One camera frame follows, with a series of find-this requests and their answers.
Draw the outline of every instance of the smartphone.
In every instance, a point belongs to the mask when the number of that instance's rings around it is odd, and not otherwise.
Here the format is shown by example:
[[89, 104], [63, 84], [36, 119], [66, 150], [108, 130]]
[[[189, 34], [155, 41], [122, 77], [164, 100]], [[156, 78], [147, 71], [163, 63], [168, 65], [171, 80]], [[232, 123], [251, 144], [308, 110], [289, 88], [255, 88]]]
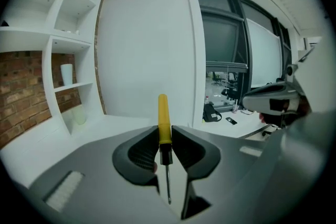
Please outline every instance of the smartphone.
[[225, 118], [228, 122], [232, 123], [233, 125], [236, 125], [237, 122], [231, 119], [230, 117]]

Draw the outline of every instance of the white wall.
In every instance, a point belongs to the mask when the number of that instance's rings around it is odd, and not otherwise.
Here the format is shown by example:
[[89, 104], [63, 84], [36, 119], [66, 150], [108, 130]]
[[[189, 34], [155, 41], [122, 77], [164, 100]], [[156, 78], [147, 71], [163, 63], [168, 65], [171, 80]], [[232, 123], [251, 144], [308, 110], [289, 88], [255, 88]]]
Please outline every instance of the white wall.
[[98, 64], [107, 113], [157, 124], [158, 96], [165, 93], [171, 123], [192, 124], [195, 48], [189, 1], [104, 0], [100, 16]]

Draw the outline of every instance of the screwdriver shaft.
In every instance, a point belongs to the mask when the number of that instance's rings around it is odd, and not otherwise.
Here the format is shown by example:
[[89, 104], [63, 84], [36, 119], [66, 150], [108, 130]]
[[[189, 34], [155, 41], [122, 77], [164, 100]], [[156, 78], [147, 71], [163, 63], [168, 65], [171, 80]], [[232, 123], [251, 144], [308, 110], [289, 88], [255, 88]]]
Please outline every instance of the screwdriver shaft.
[[168, 204], [171, 204], [172, 200], [171, 200], [171, 198], [170, 198], [170, 175], [169, 175], [169, 165], [166, 165], [166, 179], [167, 179]]

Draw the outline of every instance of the white vase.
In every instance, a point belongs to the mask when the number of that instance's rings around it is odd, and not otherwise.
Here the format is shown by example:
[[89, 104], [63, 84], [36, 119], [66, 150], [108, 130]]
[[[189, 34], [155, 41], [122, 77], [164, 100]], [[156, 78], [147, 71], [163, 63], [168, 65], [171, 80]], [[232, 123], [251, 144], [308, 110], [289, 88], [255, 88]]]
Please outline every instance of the white vase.
[[77, 122], [78, 125], [82, 125], [86, 121], [86, 115], [84, 108], [79, 105], [71, 109], [73, 119]]
[[61, 73], [64, 85], [72, 85], [72, 64], [61, 65]]

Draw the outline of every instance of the desk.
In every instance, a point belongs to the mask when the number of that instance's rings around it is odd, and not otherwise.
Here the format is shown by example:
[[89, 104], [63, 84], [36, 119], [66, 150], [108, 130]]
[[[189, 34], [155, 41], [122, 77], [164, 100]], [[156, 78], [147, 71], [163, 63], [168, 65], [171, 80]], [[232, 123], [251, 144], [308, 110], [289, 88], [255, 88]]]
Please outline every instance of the desk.
[[[262, 123], [259, 119], [259, 113], [255, 112], [252, 115], [241, 113], [224, 112], [221, 113], [222, 120], [219, 122], [203, 122], [195, 127], [195, 129], [209, 132], [213, 134], [229, 136], [234, 138], [245, 138], [253, 133], [260, 132], [265, 129], [268, 124]], [[230, 117], [237, 122], [232, 125], [225, 118]]]

